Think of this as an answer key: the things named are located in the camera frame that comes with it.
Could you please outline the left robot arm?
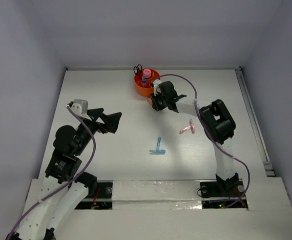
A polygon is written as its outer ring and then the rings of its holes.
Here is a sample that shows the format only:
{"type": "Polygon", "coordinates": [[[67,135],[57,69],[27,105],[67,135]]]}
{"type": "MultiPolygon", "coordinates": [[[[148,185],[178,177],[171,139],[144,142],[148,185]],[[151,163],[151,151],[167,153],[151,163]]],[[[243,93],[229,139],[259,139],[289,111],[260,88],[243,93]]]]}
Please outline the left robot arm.
{"type": "Polygon", "coordinates": [[[80,122],[77,128],[61,126],[55,133],[54,151],[45,170],[37,202],[17,221],[8,240],[54,240],[76,206],[95,195],[97,177],[80,170],[79,156],[96,132],[115,133],[121,112],[106,115],[103,108],[82,110],[67,105],[68,111],[80,122]]]}

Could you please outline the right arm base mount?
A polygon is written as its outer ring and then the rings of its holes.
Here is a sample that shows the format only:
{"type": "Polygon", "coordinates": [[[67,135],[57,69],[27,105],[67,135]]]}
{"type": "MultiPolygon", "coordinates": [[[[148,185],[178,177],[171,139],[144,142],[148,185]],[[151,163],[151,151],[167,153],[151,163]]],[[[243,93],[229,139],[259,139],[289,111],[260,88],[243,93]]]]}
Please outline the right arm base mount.
{"type": "Polygon", "coordinates": [[[217,188],[216,181],[200,182],[200,187],[197,190],[197,195],[202,199],[203,209],[224,209],[224,208],[238,208],[248,209],[248,202],[246,196],[242,197],[238,202],[229,207],[237,199],[239,199],[244,192],[244,185],[241,180],[235,184],[231,189],[221,191],[217,188]]]}

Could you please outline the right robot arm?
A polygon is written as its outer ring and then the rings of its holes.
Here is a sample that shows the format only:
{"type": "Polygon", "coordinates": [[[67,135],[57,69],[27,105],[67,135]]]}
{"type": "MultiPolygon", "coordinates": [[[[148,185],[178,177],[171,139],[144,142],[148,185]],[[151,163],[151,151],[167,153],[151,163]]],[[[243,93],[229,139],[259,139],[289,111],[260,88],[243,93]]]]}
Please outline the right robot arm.
{"type": "Polygon", "coordinates": [[[239,182],[234,166],[234,157],[226,149],[231,148],[236,124],[224,102],[217,99],[208,106],[199,107],[197,100],[186,95],[178,95],[170,81],[153,81],[153,93],[150,95],[152,108],[155,111],[169,109],[176,113],[198,117],[204,132],[214,145],[216,158],[216,180],[205,184],[206,195],[215,192],[217,196],[227,196],[239,182]]]}

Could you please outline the orange highlighter pen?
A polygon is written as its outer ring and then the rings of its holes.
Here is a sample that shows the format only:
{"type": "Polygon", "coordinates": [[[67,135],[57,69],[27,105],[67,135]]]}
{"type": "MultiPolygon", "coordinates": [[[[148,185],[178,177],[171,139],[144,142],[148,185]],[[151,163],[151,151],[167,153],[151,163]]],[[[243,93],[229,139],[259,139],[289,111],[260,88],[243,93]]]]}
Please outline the orange highlighter pen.
{"type": "Polygon", "coordinates": [[[152,100],[151,100],[150,98],[147,98],[147,102],[148,102],[150,105],[153,104],[153,103],[152,103],[152,100]]]}

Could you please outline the black scissors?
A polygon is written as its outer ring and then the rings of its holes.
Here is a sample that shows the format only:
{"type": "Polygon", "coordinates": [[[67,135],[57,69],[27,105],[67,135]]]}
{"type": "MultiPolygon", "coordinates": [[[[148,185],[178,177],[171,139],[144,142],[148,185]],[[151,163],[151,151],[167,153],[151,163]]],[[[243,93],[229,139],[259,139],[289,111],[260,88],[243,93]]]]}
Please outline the black scissors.
{"type": "Polygon", "coordinates": [[[141,64],[137,64],[136,66],[133,67],[133,71],[135,75],[141,75],[143,74],[143,67],[141,64]]]}

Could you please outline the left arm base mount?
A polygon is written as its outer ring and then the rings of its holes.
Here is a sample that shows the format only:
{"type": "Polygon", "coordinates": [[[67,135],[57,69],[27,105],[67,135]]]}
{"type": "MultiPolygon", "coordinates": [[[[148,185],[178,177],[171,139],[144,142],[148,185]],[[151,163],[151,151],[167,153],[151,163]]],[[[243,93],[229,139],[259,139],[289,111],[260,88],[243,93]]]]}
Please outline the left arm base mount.
{"type": "Polygon", "coordinates": [[[76,210],[111,210],[113,181],[98,181],[94,193],[90,192],[77,206],[76,210]]]}

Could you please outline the clear blue capped glue bottle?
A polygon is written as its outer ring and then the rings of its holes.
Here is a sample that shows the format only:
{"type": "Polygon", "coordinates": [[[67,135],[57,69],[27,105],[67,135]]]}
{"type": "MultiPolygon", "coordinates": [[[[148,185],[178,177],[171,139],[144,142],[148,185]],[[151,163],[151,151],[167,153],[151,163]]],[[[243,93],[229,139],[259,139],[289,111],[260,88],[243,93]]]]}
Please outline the clear blue capped glue bottle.
{"type": "Polygon", "coordinates": [[[146,84],[147,84],[147,79],[146,79],[146,77],[143,75],[143,76],[142,76],[142,80],[141,80],[141,85],[142,85],[143,87],[145,87],[146,84]]]}

